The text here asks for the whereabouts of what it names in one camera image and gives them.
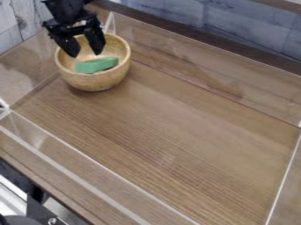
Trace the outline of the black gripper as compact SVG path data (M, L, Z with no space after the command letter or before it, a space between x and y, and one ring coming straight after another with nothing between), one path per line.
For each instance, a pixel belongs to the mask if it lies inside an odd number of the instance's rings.
M106 46L98 14L85 8L92 2L93 0L42 0L53 15L53 18L43 22L43 27L73 58L82 50L76 35L85 34L96 55L102 53Z

